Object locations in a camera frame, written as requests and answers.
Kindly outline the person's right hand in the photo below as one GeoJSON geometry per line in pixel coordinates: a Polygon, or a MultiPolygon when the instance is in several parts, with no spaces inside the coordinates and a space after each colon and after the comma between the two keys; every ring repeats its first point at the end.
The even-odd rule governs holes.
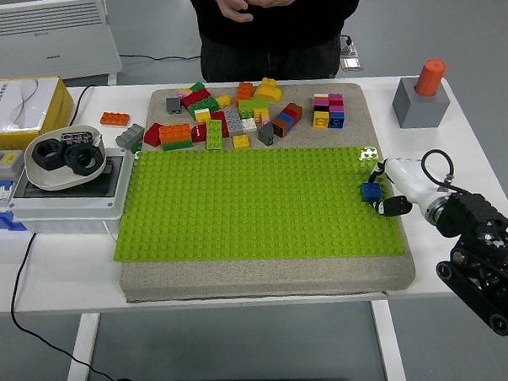
{"type": "Polygon", "coordinates": [[[214,0],[225,18],[234,22],[252,22],[253,15],[248,13],[248,3],[245,0],[214,0]]]}

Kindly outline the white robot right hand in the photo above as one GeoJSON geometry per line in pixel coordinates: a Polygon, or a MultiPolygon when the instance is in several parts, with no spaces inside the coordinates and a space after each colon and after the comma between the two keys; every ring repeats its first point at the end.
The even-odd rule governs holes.
{"type": "Polygon", "coordinates": [[[416,203],[423,218],[435,225],[447,201],[447,193],[438,191],[438,186],[430,181],[417,159],[388,158],[379,161],[369,175],[368,182],[373,183],[379,176],[387,178],[401,192],[400,196],[391,196],[384,201],[371,201],[374,210],[384,217],[401,216],[412,210],[416,203]]]}

